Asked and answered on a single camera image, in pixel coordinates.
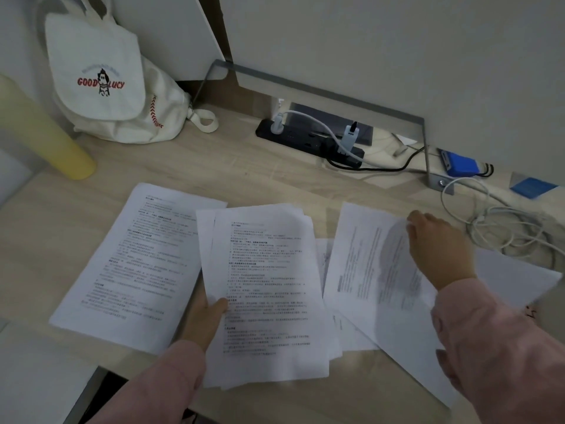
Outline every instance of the white plug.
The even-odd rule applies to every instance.
[[[277,135],[282,134],[284,129],[284,125],[282,123],[283,123],[283,114],[279,113],[273,118],[273,124],[271,125],[271,132]]]

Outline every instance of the cartoon logo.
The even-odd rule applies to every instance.
[[[98,93],[109,97],[109,77],[104,69],[101,69],[98,73],[98,85],[100,86]]]
[[[77,84],[79,86],[88,86],[88,87],[97,87],[98,86],[98,93],[104,97],[109,97],[109,90],[111,89],[122,89],[125,85],[125,82],[118,82],[114,80],[110,80],[108,73],[104,68],[101,68],[100,71],[97,73],[97,78],[87,78],[87,77],[80,77],[77,80]]]

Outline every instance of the black power strip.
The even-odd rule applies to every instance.
[[[281,134],[273,134],[271,132],[271,125],[273,121],[270,119],[263,119],[255,134],[264,138],[265,140],[273,141],[284,146],[301,150],[310,153],[320,158],[329,159],[335,163],[345,165],[351,168],[359,168],[361,162],[353,159],[351,156],[342,155],[337,152],[339,148],[332,137],[321,137],[312,132],[305,131],[296,127],[285,125]],[[362,149],[353,147],[351,153],[363,159],[365,152]]]

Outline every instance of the left hand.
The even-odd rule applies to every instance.
[[[228,310],[228,300],[222,298],[214,305],[208,306],[206,292],[202,285],[197,286],[191,302],[180,338],[194,342],[206,352],[214,339],[222,314]]]

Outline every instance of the red stitching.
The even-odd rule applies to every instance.
[[[151,113],[151,118],[153,120],[153,124],[156,127],[163,127],[163,124],[159,123],[159,121],[157,120],[157,116],[155,114],[155,100],[157,99],[156,95],[153,95],[153,99],[151,100],[151,106],[150,106],[150,113]]]

